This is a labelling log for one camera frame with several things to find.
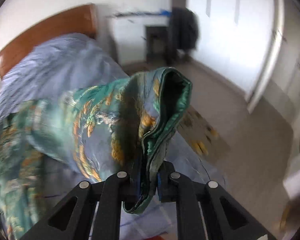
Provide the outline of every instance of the metal pin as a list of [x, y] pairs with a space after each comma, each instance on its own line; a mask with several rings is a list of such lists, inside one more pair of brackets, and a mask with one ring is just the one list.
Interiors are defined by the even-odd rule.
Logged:
[[171, 178], [173, 179], [179, 179], [180, 178], [180, 173], [179, 172], [173, 172], [170, 174]]
[[125, 178], [127, 177], [127, 173], [125, 171], [119, 171], [117, 173], [118, 178]]
[[80, 188], [87, 188], [87, 187], [89, 187], [89, 182], [81, 181], [80, 184], [79, 184], [79, 187]]
[[218, 183], [212, 180], [212, 181], [208, 182], [208, 186], [210, 188], [216, 188], [216, 187], [218, 187]]

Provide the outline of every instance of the white door frame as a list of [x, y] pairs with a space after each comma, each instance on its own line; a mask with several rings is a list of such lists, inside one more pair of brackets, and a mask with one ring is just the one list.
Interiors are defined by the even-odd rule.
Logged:
[[275, 68], [275, 64], [278, 59], [283, 29], [284, 29], [284, 0], [275, 0], [275, 20], [274, 20], [274, 35], [272, 37], [269, 53], [266, 58], [263, 71], [260, 74], [257, 85], [252, 92], [252, 95], [248, 95], [246, 100], [248, 101], [248, 111], [252, 113], [254, 108], [260, 101], [266, 87], [271, 79], [272, 73]]

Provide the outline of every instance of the beige floor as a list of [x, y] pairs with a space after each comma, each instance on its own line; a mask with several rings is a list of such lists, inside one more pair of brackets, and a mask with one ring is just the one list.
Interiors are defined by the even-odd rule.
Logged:
[[282, 179], [292, 129], [265, 100], [250, 115], [243, 96], [200, 67], [181, 64], [176, 68], [193, 82], [191, 105], [230, 146], [230, 151], [213, 163], [226, 175], [229, 192], [280, 238], [279, 223], [288, 200]]

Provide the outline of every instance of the green patterned fabric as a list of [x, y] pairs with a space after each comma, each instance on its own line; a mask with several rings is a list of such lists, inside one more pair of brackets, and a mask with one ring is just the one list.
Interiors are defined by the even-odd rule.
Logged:
[[99, 182], [142, 157], [140, 213], [155, 194], [167, 142], [189, 106], [192, 85], [173, 68], [67, 92], [58, 104], [25, 102], [0, 124], [0, 224], [19, 239], [45, 213], [43, 156]]

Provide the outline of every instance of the wooden headboard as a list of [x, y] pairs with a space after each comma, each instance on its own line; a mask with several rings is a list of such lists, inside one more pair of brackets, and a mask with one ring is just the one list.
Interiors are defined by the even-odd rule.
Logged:
[[97, 36], [94, 4], [86, 4], [55, 14], [21, 33], [0, 51], [0, 77], [18, 64], [33, 47], [67, 33]]

